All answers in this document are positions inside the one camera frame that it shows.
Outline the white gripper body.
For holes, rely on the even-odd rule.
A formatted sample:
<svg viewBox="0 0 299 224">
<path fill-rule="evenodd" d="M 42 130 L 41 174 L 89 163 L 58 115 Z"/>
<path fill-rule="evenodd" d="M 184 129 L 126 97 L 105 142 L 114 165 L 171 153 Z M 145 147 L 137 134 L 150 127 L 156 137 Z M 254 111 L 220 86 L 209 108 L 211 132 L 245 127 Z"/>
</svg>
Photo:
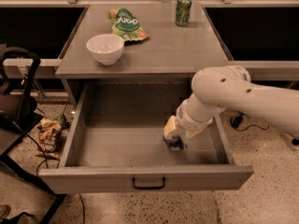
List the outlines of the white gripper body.
<svg viewBox="0 0 299 224">
<path fill-rule="evenodd" d="M 192 94 L 178 107 L 176 118 L 181 129 L 192 132 L 203 131 L 223 111 L 224 108 L 216 105 L 204 105 Z"/>
</svg>

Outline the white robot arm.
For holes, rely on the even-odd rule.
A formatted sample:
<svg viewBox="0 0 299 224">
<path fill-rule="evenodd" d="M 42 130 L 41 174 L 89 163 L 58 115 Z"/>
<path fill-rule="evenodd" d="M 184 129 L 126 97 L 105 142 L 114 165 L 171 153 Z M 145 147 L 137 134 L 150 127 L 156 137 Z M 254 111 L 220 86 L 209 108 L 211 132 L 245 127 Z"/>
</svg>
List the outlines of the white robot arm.
<svg viewBox="0 0 299 224">
<path fill-rule="evenodd" d="M 226 109 L 263 119 L 299 138 L 299 91 L 253 84 L 242 66 L 208 67 L 192 78 L 192 95 L 164 126 L 164 138 L 191 138 Z"/>
</svg>

